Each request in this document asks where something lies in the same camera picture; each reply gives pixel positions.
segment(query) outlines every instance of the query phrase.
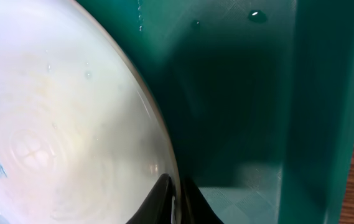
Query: water droplet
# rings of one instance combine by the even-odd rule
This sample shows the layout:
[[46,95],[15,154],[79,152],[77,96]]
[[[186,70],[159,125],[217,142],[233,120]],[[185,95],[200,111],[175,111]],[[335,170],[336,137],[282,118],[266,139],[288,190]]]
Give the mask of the water droplet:
[[91,72],[85,72],[85,78],[91,78],[92,73]]
[[200,28],[200,21],[198,21],[198,20],[192,21],[191,26],[194,29],[199,29]]
[[267,21],[265,13],[263,13],[261,10],[251,10],[249,12],[248,19],[256,23],[264,23]]

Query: plastic bin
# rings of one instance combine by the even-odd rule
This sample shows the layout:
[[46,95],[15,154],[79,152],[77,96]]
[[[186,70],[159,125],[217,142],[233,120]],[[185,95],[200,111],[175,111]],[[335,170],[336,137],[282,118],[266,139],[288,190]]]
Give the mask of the plastic bin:
[[140,70],[180,175],[225,223],[337,223],[354,0],[79,0]]

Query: teal container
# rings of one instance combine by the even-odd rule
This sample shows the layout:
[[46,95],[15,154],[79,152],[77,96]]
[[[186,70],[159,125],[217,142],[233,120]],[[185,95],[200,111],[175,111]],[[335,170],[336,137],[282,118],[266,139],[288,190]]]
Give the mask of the teal container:
[[156,99],[179,172],[228,223],[338,223],[354,0],[79,0]]

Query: white bowl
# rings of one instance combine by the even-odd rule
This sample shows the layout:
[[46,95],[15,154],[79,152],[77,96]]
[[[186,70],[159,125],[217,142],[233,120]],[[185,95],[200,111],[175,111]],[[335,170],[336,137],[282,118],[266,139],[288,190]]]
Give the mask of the white bowl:
[[0,0],[0,223],[126,223],[162,173],[179,201],[161,116],[104,29],[73,1]]

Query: bowl rim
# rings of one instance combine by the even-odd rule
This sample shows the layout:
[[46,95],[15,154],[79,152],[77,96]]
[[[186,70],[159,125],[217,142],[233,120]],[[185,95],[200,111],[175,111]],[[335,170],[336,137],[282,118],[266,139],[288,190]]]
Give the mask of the bowl rim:
[[135,68],[133,63],[128,59],[127,55],[123,52],[121,47],[117,44],[117,42],[110,36],[110,34],[105,30],[105,28],[102,27],[102,25],[79,3],[77,3],[75,0],[68,0],[72,6],[83,16],[85,16],[91,24],[93,24],[98,31],[103,35],[103,37],[111,44],[111,46],[115,49],[117,54],[121,57],[121,60],[126,64],[132,75],[134,76],[135,80],[137,81],[139,87],[141,88],[142,92],[144,93],[144,96],[146,97],[146,100],[148,101],[149,105],[151,106],[151,109],[153,110],[153,113],[156,117],[156,120],[164,133],[164,136],[167,141],[167,148],[169,150],[169,155],[170,155],[170,160],[172,163],[172,167],[174,168],[174,176],[171,177],[172,181],[174,182],[174,188],[175,188],[175,220],[177,224],[181,222],[182,214],[181,214],[181,199],[182,199],[182,193],[181,193],[181,185],[180,185],[180,177],[179,177],[179,172],[178,172],[178,167],[177,167],[177,160],[175,158],[174,150],[171,144],[170,136],[167,131],[167,128],[165,126],[164,120],[161,116],[161,113],[156,105],[156,102],[154,101],[151,92],[147,88],[144,80],[141,78],[141,75],[139,74],[138,70]]

